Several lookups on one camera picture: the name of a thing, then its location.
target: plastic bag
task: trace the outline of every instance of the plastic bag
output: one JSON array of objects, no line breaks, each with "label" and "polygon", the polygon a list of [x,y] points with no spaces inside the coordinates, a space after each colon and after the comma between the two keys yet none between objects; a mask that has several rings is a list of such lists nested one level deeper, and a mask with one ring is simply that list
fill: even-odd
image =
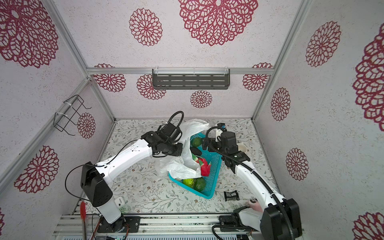
[{"label": "plastic bag", "polygon": [[174,179],[189,179],[201,177],[200,165],[192,159],[190,147],[190,137],[204,130],[209,129],[209,123],[192,119],[180,124],[183,133],[178,142],[183,144],[180,157],[167,156],[156,162],[156,171],[159,177],[165,177],[167,173]]}]

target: red dragon fruit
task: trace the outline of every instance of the red dragon fruit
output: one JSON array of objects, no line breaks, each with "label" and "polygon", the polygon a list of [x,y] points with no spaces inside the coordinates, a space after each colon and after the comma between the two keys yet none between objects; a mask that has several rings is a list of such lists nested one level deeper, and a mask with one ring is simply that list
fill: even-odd
[{"label": "red dragon fruit", "polygon": [[205,158],[197,157],[196,162],[200,164],[201,167],[201,176],[208,177],[209,172],[211,171],[211,163],[208,164]]}]

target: blue plastic basket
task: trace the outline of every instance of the blue plastic basket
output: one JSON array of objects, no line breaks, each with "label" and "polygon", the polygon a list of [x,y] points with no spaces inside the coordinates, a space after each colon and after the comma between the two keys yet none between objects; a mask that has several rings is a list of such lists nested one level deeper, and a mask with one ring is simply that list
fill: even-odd
[{"label": "blue plastic basket", "polygon": [[[190,139],[193,140],[195,137],[204,138],[205,135],[200,132],[198,134],[193,135]],[[198,149],[202,152],[201,157],[205,158],[208,164],[211,163],[211,170],[210,170],[209,176],[203,177],[205,180],[205,188],[203,191],[198,192],[195,189],[184,185],[182,182],[175,180],[173,177],[171,177],[170,174],[168,174],[168,176],[170,180],[174,181],[180,187],[185,188],[188,191],[193,192],[194,194],[200,197],[211,199],[214,196],[217,178],[220,172],[221,161],[222,161],[221,155],[215,152],[209,152],[208,150],[203,150],[201,146],[199,146]]]}]

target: red floral pattern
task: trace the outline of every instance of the red floral pattern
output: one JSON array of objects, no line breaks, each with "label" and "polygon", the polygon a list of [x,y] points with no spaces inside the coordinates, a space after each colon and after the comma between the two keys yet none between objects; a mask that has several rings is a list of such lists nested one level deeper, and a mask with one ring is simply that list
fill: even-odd
[{"label": "red floral pattern", "polygon": [[144,8],[133,12],[129,20],[129,29],[133,37],[146,46],[157,44],[163,34],[159,19],[153,12]]},{"label": "red floral pattern", "polygon": [[355,70],[355,103],[364,109],[366,119],[378,123],[384,131],[384,23],[379,34],[364,48],[362,61]]},{"label": "red floral pattern", "polygon": [[381,213],[366,212],[364,215],[359,215],[359,218],[353,223],[354,240],[384,239],[384,216]]},{"label": "red floral pattern", "polygon": [[140,94],[148,99],[152,99],[152,100],[160,99],[167,92],[166,90],[156,90],[153,88],[151,74],[140,76],[136,84]]},{"label": "red floral pattern", "polygon": [[309,166],[305,154],[297,148],[292,148],[285,160],[289,174],[296,180],[304,180],[307,177]]},{"label": "red floral pattern", "polygon": [[212,95],[204,90],[198,90],[191,95],[191,103],[194,107],[205,108],[212,102]]},{"label": "red floral pattern", "polygon": [[96,123],[93,116],[89,113],[80,115],[77,121],[77,130],[83,138],[91,138],[95,133]]},{"label": "red floral pattern", "polygon": [[21,192],[37,193],[50,185],[58,168],[59,159],[54,149],[43,146],[13,185]]},{"label": "red floral pattern", "polygon": [[317,67],[333,56],[340,42],[340,26],[330,21],[319,27],[308,43],[306,60],[308,65]]},{"label": "red floral pattern", "polygon": [[288,91],[285,88],[279,88],[273,94],[271,100],[271,113],[276,121],[286,118],[291,107],[291,100]]},{"label": "red floral pattern", "polygon": [[252,21],[257,0],[179,0],[191,37],[210,46],[233,41]]},{"label": "red floral pattern", "polygon": [[[98,64],[96,68],[114,68],[109,64]],[[120,92],[125,88],[125,78],[123,74],[95,74],[93,75],[97,84],[110,92]]]},{"label": "red floral pattern", "polygon": [[1,230],[3,230],[3,226],[4,225],[5,225],[5,223],[4,223],[4,214],[2,214],[1,208],[0,208],[0,236],[1,236]]},{"label": "red floral pattern", "polygon": [[39,0],[2,0],[0,51],[5,60],[23,67],[49,65],[56,58],[58,35]]},{"label": "red floral pattern", "polygon": [[[253,68],[272,68],[270,63],[259,63],[254,65]],[[267,74],[246,74],[243,77],[243,85],[246,89],[257,91],[264,88],[269,75]]]}]

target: floral tablecloth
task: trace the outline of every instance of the floral tablecloth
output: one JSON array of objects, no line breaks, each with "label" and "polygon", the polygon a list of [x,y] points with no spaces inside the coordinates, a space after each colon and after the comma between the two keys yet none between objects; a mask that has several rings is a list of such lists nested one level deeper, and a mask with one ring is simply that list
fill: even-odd
[{"label": "floral tablecloth", "polygon": [[[266,163],[258,138],[250,119],[204,119],[211,126],[224,122],[229,131],[236,133],[239,142],[248,148],[247,154],[255,167],[268,183],[275,187],[271,172]],[[103,159],[115,155],[128,141],[138,139],[148,131],[156,131],[166,120],[120,120],[104,152]],[[179,187],[168,177],[159,178],[155,170],[156,158],[145,158],[121,173],[110,188],[114,197],[122,196],[125,204],[123,213],[187,213],[187,212],[232,212],[245,206],[254,196],[244,182],[222,162],[212,199],[205,199]],[[225,201],[223,192],[237,190],[239,201]],[[87,213],[98,211],[91,204]]]}]

